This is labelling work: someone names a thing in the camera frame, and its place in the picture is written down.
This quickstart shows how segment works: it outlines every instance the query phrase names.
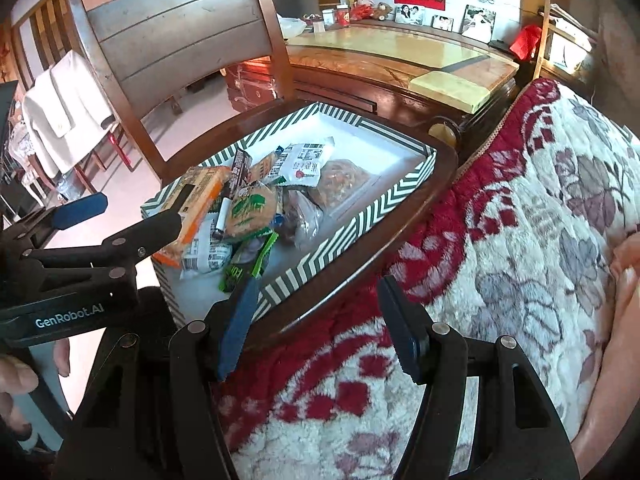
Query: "fleece blanket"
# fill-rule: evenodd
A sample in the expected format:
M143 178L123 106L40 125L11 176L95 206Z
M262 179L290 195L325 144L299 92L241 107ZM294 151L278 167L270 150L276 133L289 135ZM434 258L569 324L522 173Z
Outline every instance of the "fleece blanket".
M632 139L571 90L538 79L386 266L434 320L514 336L570 439L612 324L612 249L638 231ZM294 342L244 358L216 402L243 479L387 479L423 387L402 373L376 276ZM468 465L469 379L452 472Z

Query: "photo frame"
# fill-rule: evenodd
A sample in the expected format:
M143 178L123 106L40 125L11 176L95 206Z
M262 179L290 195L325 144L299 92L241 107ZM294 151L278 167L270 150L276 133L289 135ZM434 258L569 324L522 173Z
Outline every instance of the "photo frame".
M396 23L422 25L426 8L418 5L402 4L396 6Z
M433 20L431 22L431 27L437 28L439 30L448 30L449 32L453 32L453 18L434 14Z
M467 38L489 43L494 33L495 12L481 9L473 5L466 6L465 17L462 20L462 33Z

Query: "finger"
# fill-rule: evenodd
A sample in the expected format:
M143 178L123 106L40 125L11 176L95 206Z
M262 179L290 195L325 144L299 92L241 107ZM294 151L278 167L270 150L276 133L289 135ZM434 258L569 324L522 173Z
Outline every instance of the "finger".
M9 415L11 415L12 407L14 406L14 400L9 394L0 394L0 418L5 422L9 421Z
M71 345L69 338L58 339L53 345L53 362L58 368L58 373L63 377L68 377L71 373L71 363L69 362L69 352Z
M38 386L38 376L29 366L13 356L0 357L0 392L28 394Z
M26 420L9 394L0 394L0 415L4 423L18 435L30 434L30 423Z

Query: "red bag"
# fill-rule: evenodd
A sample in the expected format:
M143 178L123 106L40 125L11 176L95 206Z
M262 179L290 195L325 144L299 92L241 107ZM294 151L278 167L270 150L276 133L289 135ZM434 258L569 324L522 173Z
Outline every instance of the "red bag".
M521 61L531 59L536 51L538 42L540 42L540 38L542 38L542 29L537 25L527 25L520 31L509 50L518 56Z

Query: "white jacket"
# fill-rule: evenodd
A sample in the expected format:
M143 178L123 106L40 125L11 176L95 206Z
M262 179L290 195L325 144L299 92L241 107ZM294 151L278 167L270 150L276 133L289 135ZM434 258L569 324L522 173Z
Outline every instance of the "white jacket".
M107 133L100 124L112 114L88 63L74 51L39 75L22 102L31 142L50 177L94 149Z

